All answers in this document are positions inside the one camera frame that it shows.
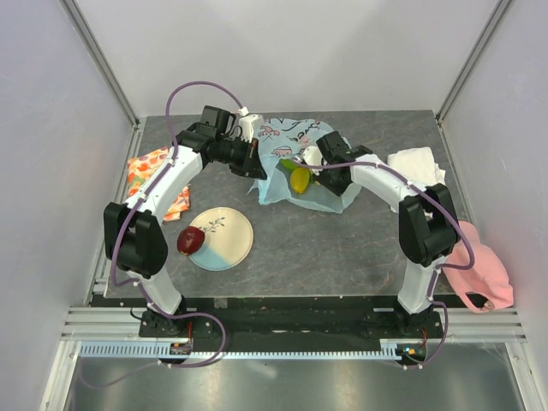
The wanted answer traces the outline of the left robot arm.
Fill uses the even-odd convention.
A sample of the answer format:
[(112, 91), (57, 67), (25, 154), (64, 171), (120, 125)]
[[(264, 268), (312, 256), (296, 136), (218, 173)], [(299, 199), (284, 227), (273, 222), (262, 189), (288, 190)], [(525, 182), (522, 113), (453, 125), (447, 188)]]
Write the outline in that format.
[(104, 246), (113, 286), (122, 286), (116, 272), (125, 271), (126, 282), (160, 314), (158, 327), (170, 337), (185, 332), (188, 316), (165, 267), (169, 249), (161, 229), (164, 216), (182, 189), (212, 162), (227, 164), (238, 176), (265, 179), (255, 136), (264, 123), (259, 114), (241, 110), (235, 115), (206, 106), (198, 122), (176, 135), (153, 176), (123, 203), (111, 202), (104, 209)]

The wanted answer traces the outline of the red fake apple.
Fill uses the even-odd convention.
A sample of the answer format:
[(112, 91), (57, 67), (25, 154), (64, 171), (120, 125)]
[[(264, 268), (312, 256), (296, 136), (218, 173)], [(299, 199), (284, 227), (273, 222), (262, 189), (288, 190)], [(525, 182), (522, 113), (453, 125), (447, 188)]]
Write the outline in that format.
[(184, 255), (191, 255), (200, 250), (204, 244), (206, 233), (197, 227), (187, 226), (178, 236), (177, 250)]

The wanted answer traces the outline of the light blue plastic bag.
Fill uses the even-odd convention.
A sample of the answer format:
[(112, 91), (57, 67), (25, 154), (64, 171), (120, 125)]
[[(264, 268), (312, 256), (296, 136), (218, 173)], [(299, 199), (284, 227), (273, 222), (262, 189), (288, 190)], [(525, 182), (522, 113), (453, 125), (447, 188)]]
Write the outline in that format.
[(288, 118), (271, 118), (265, 121), (255, 133), (259, 141), (259, 157), (267, 174), (265, 180), (256, 180), (253, 187), (259, 190), (259, 203), (263, 206), (283, 200), (310, 210), (333, 213), (343, 212), (360, 192), (360, 187), (352, 184), (346, 192), (337, 197), (328, 189), (311, 181), (303, 194), (295, 193), (289, 184), (292, 170), (284, 168), (279, 161), (283, 158), (292, 161), (295, 156), (314, 146), (317, 140), (333, 131), (325, 122), (313, 119), (293, 120)]

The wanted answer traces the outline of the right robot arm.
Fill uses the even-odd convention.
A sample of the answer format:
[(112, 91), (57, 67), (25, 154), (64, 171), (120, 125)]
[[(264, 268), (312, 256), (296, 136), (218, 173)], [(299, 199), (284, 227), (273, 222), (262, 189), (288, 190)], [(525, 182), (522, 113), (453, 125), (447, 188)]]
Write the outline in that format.
[(423, 326), (421, 314), (432, 304), (435, 270), (459, 240), (457, 215), (449, 189), (426, 186), (392, 169), (365, 146), (349, 146), (337, 132), (320, 137), (303, 152), (314, 167), (314, 181), (341, 196), (350, 185), (367, 189), (398, 215), (398, 239), (407, 262), (392, 315), (394, 331), (411, 337)]

